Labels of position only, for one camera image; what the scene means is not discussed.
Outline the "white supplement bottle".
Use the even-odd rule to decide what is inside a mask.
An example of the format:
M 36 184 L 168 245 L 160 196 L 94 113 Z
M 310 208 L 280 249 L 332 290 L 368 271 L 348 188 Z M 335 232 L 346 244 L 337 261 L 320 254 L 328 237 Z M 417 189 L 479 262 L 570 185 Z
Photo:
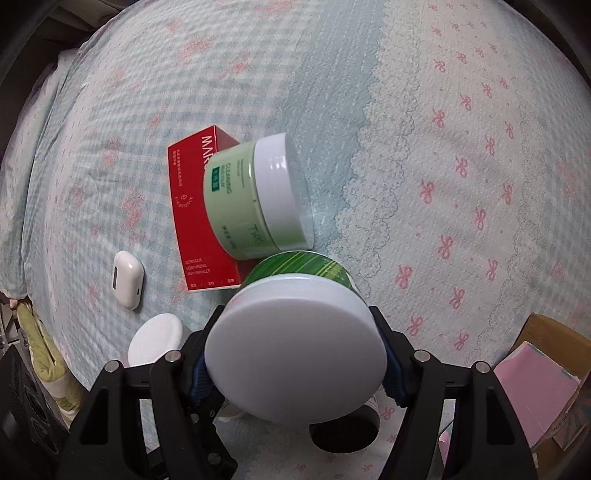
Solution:
M 131 339 L 127 351 L 129 366 L 151 364 L 168 351 L 179 350 L 188 334 L 187 327 L 171 313 L 162 313 L 150 318 Z

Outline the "white earbuds case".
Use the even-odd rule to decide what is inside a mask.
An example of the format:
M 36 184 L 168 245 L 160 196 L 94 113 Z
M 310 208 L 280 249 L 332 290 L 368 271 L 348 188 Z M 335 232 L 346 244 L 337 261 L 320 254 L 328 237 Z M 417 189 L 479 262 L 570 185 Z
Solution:
M 119 251 L 113 260 L 112 291 L 121 306 L 128 310 L 139 306 L 143 280 L 142 263 L 130 252 Z

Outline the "green striped white-lid jar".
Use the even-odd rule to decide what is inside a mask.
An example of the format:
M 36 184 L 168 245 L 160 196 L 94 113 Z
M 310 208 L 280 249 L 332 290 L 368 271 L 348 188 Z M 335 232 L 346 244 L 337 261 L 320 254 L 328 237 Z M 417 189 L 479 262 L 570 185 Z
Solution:
M 204 362 L 233 405 L 300 428 L 363 406 L 384 379 L 387 353 L 348 270 L 290 251 L 242 282 L 207 336 Z

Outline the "light green cream jar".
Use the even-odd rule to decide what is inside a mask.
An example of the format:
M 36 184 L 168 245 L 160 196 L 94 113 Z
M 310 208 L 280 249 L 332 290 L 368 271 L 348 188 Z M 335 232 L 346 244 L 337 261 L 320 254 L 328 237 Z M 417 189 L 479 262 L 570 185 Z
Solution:
M 217 241 L 238 261 L 314 247 L 304 167 L 287 133 L 214 154 L 204 170 L 204 205 Z

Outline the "brown cardboard box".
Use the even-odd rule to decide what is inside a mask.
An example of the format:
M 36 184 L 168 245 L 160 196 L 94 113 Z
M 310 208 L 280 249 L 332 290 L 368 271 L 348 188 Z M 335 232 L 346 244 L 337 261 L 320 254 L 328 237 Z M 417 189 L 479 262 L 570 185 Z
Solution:
M 557 479 L 585 459 L 590 438 L 590 340 L 533 313 L 494 368 L 524 429 L 540 479 Z

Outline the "red Marubi box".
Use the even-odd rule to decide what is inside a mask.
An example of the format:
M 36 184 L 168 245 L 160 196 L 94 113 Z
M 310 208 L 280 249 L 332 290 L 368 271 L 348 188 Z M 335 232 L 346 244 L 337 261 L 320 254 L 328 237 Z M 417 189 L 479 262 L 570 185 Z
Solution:
M 215 125 L 167 148 L 169 191 L 177 246 L 187 289 L 238 288 L 252 270 L 226 253 L 208 222 L 204 205 L 204 169 L 218 151 L 238 145 Z

